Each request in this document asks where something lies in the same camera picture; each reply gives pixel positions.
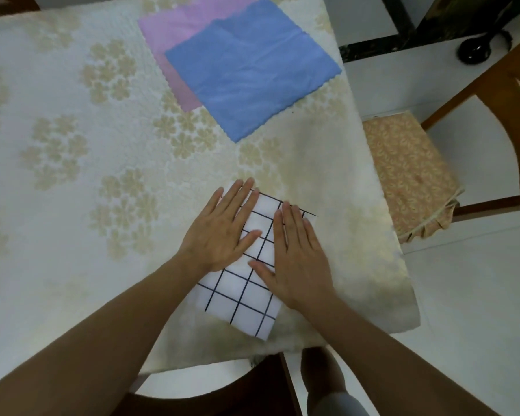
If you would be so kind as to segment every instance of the person's left hand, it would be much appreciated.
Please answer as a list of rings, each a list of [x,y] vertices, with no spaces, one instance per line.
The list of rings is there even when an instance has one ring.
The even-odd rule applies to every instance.
[[[221,270],[241,257],[262,234],[259,230],[250,231],[239,240],[243,226],[258,201],[259,191],[256,188],[239,210],[254,182],[253,178],[249,178],[244,185],[242,180],[235,181],[219,204],[223,188],[218,188],[188,229],[177,254],[193,260],[204,274]]]

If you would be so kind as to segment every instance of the floral tablecloth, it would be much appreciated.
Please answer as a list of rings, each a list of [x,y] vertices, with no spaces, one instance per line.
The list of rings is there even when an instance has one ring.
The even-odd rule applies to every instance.
[[[235,144],[180,110],[137,26],[189,1],[0,18],[0,377],[170,258],[237,177],[319,216],[351,306],[388,332],[419,324],[345,73]],[[323,0],[274,1],[342,66]],[[142,372],[321,343],[290,309],[263,342],[184,302]]]

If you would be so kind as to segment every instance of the blue microfiber cloth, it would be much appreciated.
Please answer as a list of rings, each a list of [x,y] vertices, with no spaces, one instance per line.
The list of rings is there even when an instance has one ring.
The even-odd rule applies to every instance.
[[[270,0],[214,20],[166,57],[234,142],[341,72]]]

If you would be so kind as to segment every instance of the person's right hand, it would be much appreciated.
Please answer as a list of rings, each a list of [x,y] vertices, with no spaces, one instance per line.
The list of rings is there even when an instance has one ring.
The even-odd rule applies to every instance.
[[[250,260],[248,264],[285,305],[304,313],[311,305],[335,294],[331,271],[312,224],[302,218],[298,206],[284,202],[282,209],[273,217],[275,274],[260,261]]]

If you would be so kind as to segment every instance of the person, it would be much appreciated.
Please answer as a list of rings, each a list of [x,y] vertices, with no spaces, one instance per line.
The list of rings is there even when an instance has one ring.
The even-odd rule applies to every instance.
[[[1,379],[0,416],[111,414],[191,288],[260,236],[251,231],[240,239],[259,196],[253,190],[239,210],[253,184],[236,181],[221,201],[217,189],[171,259]],[[275,274],[258,261],[250,266],[342,357],[381,416],[496,415],[339,298],[328,259],[297,206],[284,202],[273,225]],[[309,414],[367,414],[347,399],[343,374],[327,350],[305,350],[302,357]]]

